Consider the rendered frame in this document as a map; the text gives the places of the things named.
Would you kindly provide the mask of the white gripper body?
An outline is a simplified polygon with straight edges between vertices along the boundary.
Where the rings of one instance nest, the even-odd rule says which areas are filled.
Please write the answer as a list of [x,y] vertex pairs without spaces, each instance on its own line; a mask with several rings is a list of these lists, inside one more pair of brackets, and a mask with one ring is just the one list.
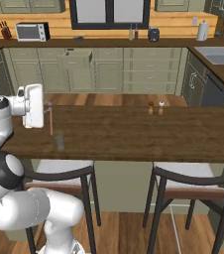
[[25,128],[44,127],[44,95],[41,84],[29,84],[25,87]]

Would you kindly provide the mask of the clear glass cup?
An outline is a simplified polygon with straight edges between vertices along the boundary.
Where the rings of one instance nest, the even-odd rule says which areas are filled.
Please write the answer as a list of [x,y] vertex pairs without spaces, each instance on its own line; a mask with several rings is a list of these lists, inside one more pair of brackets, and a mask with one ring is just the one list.
[[64,149],[64,134],[62,131],[55,132],[55,141],[56,141],[56,148],[59,151]]

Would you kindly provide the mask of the open green drawer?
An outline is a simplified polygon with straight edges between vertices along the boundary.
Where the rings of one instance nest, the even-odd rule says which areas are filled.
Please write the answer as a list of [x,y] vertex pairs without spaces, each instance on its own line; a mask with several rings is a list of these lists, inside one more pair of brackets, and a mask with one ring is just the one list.
[[89,68],[92,61],[92,50],[71,50],[57,57],[62,68]]

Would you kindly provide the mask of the black stool with white seat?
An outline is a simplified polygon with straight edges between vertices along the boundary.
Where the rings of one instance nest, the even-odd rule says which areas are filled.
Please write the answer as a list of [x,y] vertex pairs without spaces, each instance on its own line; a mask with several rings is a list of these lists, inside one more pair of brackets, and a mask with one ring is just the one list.
[[81,160],[40,160],[35,174],[42,175],[43,178],[41,180],[31,178],[30,182],[25,183],[26,190],[29,188],[45,188],[83,198],[90,252],[91,254],[96,254],[89,187],[92,187],[98,226],[101,225],[101,216],[94,162]]
[[185,229],[188,230],[197,200],[220,215],[211,254],[224,241],[224,176],[215,177],[208,163],[153,162],[143,227],[147,226],[154,186],[158,187],[147,254],[153,254],[162,212],[174,199],[189,199]]

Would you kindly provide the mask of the white toaster oven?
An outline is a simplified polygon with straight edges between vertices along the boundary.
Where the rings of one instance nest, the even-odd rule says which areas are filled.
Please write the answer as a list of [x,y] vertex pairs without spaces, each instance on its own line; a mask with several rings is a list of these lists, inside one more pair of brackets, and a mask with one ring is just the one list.
[[15,31],[19,42],[46,42],[51,38],[48,22],[18,23]]

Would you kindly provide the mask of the wooden knife block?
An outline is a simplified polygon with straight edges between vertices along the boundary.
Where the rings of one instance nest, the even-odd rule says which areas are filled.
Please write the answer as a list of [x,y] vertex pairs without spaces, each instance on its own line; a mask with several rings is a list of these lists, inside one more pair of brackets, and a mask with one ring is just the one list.
[[5,21],[0,22],[1,34],[5,40],[11,40],[12,35]]

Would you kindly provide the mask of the green lower cupboard run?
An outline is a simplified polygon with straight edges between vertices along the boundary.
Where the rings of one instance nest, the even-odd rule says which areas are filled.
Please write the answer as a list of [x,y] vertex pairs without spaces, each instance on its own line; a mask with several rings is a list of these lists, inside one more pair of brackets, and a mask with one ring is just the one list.
[[[92,50],[89,68],[62,68],[57,57]],[[40,82],[47,93],[179,95],[184,48],[11,48],[3,51],[14,87]]]

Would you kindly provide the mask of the black framed window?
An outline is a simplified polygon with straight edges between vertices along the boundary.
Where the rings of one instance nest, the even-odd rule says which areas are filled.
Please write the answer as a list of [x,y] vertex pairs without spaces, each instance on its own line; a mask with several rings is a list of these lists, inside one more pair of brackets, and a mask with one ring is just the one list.
[[73,30],[147,29],[151,0],[69,0]]

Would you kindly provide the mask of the green side cupboard run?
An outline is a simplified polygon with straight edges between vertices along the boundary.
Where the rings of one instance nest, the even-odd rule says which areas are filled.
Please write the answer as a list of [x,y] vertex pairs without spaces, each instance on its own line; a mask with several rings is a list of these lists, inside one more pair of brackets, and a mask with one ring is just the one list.
[[192,53],[187,55],[181,95],[188,106],[201,105],[209,70]]

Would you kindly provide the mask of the green upper cupboard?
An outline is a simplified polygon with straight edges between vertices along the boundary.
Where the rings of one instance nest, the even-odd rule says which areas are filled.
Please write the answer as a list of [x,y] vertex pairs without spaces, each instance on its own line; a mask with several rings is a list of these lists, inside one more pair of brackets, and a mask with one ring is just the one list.
[[157,12],[186,12],[189,0],[156,0],[155,10]]

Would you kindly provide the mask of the black dishwasher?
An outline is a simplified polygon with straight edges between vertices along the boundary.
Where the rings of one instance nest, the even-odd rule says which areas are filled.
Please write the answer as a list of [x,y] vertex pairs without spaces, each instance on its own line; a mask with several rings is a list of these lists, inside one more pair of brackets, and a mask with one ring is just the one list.
[[224,107],[224,84],[212,72],[207,75],[201,106]]

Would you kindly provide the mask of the white paper towel roll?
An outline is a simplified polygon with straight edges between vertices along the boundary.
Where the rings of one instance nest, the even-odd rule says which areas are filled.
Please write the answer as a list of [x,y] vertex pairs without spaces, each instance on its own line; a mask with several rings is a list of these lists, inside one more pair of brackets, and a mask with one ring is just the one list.
[[208,31],[209,31],[209,24],[205,20],[203,20],[199,24],[196,40],[199,41],[199,42],[206,41]]

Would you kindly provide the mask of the steel sink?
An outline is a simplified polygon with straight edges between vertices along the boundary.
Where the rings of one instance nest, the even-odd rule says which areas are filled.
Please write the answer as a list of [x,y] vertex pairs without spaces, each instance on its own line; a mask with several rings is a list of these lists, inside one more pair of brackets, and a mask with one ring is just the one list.
[[224,47],[195,47],[212,64],[224,64]]

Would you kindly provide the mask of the rail with hanging tools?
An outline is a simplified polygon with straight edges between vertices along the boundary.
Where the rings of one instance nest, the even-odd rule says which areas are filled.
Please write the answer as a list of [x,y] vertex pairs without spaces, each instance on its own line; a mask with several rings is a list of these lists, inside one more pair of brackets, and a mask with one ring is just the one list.
[[214,36],[216,38],[224,38],[224,18],[219,17],[216,24]]

